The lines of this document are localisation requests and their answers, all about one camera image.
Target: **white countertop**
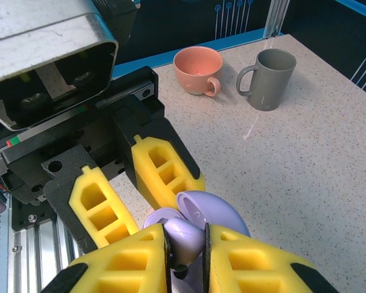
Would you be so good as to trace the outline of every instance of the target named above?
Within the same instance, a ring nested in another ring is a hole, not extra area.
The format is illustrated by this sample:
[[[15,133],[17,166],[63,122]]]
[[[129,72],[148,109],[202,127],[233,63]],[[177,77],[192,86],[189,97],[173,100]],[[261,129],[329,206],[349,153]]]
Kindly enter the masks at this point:
[[[272,47],[298,64],[281,106],[259,112],[235,80]],[[289,35],[221,54],[217,98],[185,93],[172,65],[155,69],[207,191],[238,210],[253,238],[310,259],[340,292],[366,292],[366,93]],[[126,175],[112,185],[142,226],[150,206]]]

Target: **pink cup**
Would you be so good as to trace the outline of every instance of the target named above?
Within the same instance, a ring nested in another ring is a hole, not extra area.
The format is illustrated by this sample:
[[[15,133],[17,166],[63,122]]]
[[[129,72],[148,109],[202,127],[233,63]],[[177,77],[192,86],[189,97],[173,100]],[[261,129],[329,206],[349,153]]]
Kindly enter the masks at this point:
[[[194,46],[179,51],[174,59],[176,79],[192,95],[217,96],[221,92],[223,59],[216,50]]]

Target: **mug handle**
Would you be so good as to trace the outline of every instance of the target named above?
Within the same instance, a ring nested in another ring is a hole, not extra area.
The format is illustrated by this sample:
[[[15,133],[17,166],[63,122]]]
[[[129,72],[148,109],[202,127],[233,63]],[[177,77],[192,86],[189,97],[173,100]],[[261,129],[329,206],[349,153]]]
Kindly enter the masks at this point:
[[[244,75],[246,75],[250,71],[255,71],[257,69],[258,69],[257,65],[251,65],[251,66],[244,68],[242,71],[240,71],[239,75],[237,76],[237,80],[236,80],[236,90],[240,95],[250,96],[252,94],[250,90],[247,90],[246,92],[242,91],[240,89],[240,86],[241,86]]]
[[[205,95],[207,95],[207,96],[218,96],[221,92],[220,81],[217,78],[211,77],[211,78],[208,78],[207,82],[213,85],[214,92],[212,90],[208,90],[205,93]]]

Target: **mug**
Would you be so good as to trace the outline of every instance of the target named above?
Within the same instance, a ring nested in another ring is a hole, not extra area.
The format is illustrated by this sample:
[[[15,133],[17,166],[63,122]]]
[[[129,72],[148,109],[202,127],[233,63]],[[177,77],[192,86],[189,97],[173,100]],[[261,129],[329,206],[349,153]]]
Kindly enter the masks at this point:
[[[173,65],[179,85],[192,95],[217,96],[223,58],[211,48],[193,46],[179,51]]]
[[[293,55],[281,49],[266,49],[256,57],[255,65],[244,68],[236,80],[237,92],[248,97],[253,108],[271,111],[278,108],[297,61]],[[253,71],[249,91],[241,91],[244,75]]]

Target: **yellow foam gripper pad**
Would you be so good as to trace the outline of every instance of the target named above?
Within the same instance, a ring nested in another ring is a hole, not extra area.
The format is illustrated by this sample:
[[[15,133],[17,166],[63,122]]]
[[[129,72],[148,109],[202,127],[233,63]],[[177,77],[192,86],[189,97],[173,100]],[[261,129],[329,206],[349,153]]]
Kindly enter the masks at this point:
[[[162,224],[75,259],[88,269],[71,293],[170,293],[168,240]]]
[[[176,194],[205,190],[205,179],[195,179],[173,145],[162,139],[134,137],[132,158],[137,189],[154,209],[178,209]]]
[[[312,292],[291,266],[314,270],[309,261],[222,226],[207,224],[206,235],[205,292]]]
[[[99,167],[82,168],[69,206],[98,248],[135,234],[139,228]]]

